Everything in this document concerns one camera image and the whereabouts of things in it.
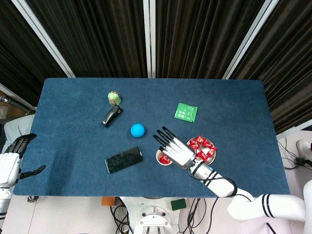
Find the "green package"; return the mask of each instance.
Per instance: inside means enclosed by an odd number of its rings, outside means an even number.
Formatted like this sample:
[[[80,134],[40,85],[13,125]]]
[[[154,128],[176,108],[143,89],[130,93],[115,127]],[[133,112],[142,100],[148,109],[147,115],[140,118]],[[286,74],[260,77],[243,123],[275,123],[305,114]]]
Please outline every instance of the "green package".
[[[179,103],[175,112],[175,118],[194,123],[196,113],[197,106],[190,106],[184,103]]]

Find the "smartphone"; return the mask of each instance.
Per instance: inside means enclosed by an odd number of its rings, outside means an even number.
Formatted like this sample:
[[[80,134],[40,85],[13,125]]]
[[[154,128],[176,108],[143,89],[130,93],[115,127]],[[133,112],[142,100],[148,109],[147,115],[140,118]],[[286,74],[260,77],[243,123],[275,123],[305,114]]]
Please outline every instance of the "smartphone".
[[[108,173],[118,172],[124,168],[143,161],[143,156],[139,147],[126,150],[105,159]]]

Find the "black curtain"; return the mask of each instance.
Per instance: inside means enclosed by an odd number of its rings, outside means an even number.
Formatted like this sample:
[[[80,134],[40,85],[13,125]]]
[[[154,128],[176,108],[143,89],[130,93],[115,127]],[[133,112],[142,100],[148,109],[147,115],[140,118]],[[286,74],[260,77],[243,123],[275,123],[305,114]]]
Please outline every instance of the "black curtain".
[[[222,78],[264,0],[157,0],[156,77]]]
[[[232,79],[260,79],[276,133],[312,119],[312,1],[280,0]]]
[[[0,83],[36,106],[44,80],[65,76],[14,4],[0,1]]]
[[[147,77],[142,0],[27,0],[77,77]]]

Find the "black cable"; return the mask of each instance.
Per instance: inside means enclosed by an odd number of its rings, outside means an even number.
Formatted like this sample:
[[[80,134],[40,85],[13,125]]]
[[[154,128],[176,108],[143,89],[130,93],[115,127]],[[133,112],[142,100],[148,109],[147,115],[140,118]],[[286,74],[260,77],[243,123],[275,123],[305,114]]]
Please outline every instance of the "black cable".
[[[212,208],[211,208],[211,211],[210,211],[209,229],[208,229],[208,231],[206,232],[206,234],[208,234],[208,233],[210,232],[210,228],[211,228],[211,225],[212,225],[212,222],[213,222],[213,211],[214,211],[214,207],[215,207],[215,204],[216,204],[216,202],[218,201],[218,199],[219,199],[219,197],[217,196],[217,198],[215,199],[214,204],[213,204],[213,206],[212,206]]]
[[[117,232],[119,231],[121,234],[124,233],[124,226],[128,226],[129,227],[129,230],[133,233],[131,227],[130,227],[130,222],[129,222],[129,213],[127,211],[127,214],[125,214],[124,212],[124,215],[125,217],[122,219],[122,220],[119,220],[117,217],[116,217],[116,211],[118,210],[118,208],[126,208],[125,204],[122,202],[122,200],[120,199],[120,202],[122,205],[119,205],[117,206],[114,210],[113,210],[113,207],[110,207],[110,211],[111,211],[111,214],[114,218],[114,222],[117,226],[117,229],[116,229],[116,234]]]
[[[190,208],[190,211],[189,211],[189,214],[188,214],[188,218],[187,218],[187,226],[186,226],[186,228],[184,229],[184,231],[181,232],[180,226],[178,225],[179,231],[177,232],[177,234],[178,234],[178,233],[185,234],[186,230],[189,229],[189,226],[190,226],[190,217],[191,217],[192,208],[193,208],[193,206],[194,206],[195,200],[196,200],[196,198],[194,198],[194,200],[193,200],[193,202],[192,202],[192,204],[191,204],[191,208]]]
[[[293,160],[291,160],[291,159],[286,157],[286,152],[287,152],[290,156],[294,157],[295,159],[298,158],[297,155],[295,155],[293,152],[291,152],[291,151],[289,151],[287,149],[287,137],[285,137],[285,147],[279,141],[277,141],[277,143],[282,147],[282,151],[283,151],[283,154],[285,156],[285,157],[282,157],[282,159],[287,159],[287,160],[291,161],[295,165],[294,167],[286,167],[286,166],[284,166],[284,169],[285,170],[293,170],[293,169],[296,169],[296,168],[300,167],[300,166],[296,165],[296,163]],[[302,167],[304,167],[304,168],[306,168],[308,170],[312,170],[311,166],[302,166]]]
[[[120,198],[120,197],[119,197],[119,200],[120,200],[121,204],[122,204],[125,208],[127,208],[127,207],[126,207],[126,205],[125,205],[125,203],[121,200],[121,198]],[[129,230],[130,230],[130,231],[131,231],[131,233],[133,234],[132,228],[131,228],[131,226],[130,226],[130,221],[129,221],[129,213],[128,213],[128,210],[127,210],[127,222],[128,222],[128,227],[129,227]]]
[[[194,226],[194,228],[197,228],[197,227],[201,224],[201,222],[203,221],[203,219],[204,219],[204,217],[205,217],[205,215],[206,215],[207,203],[206,203],[206,200],[205,200],[205,199],[204,199],[204,202],[205,202],[205,212],[204,212],[204,215],[203,215],[203,217],[201,218],[200,222],[199,222],[197,225]]]
[[[111,210],[112,216],[113,216],[113,218],[114,218],[114,222],[116,223],[117,230],[119,230],[120,233],[122,233],[122,231],[121,231],[120,228],[119,228],[119,225],[117,224],[116,217],[114,216],[113,208],[112,208],[111,206],[110,206],[110,210]]]
[[[124,234],[124,232],[123,232],[123,225],[124,225],[124,224],[121,225],[121,223],[119,223],[119,225],[117,226],[117,229],[116,229],[115,234],[117,234],[117,231],[118,231],[118,230],[121,230],[120,233],[121,233],[121,234]]]
[[[245,196],[243,194],[236,194],[235,196],[243,196],[243,197],[247,198],[251,202],[251,200],[247,196]]]
[[[232,179],[230,179],[230,178],[224,178],[224,177],[211,178],[211,179],[198,179],[198,178],[196,178],[195,176],[192,175],[191,170],[190,170],[190,169],[191,169],[191,166],[192,166],[192,164],[190,163],[189,166],[188,166],[188,169],[187,169],[187,172],[188,172],[188,174],[189,174],[189,176],[190,176],[191,178],[193,178],[193,179],[195,179],[195,180],[199,180],[199,181],[213,181],[213,180],[217,180],[217,179],[225,179],[225,180],[229,181],[229,182],[234,186],[234,191],[233,191],[233,193],[232,193],[231,195],[229,195],[229,196],[234,196],[234,195],[236,194],[236,192],[237,192],[237,185],[236,185],[236,183],[234,182],[234,180],[232,180]]]

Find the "white bowl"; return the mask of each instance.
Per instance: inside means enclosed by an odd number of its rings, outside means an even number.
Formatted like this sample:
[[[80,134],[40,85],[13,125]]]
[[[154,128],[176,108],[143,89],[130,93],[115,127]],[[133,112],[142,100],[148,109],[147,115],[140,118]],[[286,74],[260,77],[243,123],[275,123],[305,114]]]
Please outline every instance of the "white bowl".
[[[168,163],[168,164],[163,164],[163,163],[161,163],[161,162],[159,161],[159,159],[160,159],[160,157],[162,156],[162,154],[163,154],[162,151],[157,150],[157,152],[156,152],[156,160],[157,160],[157,162],[158,162],[161,166],[169,166],[169,165],[172,163],[172,160],[170,160],[171,162]]]

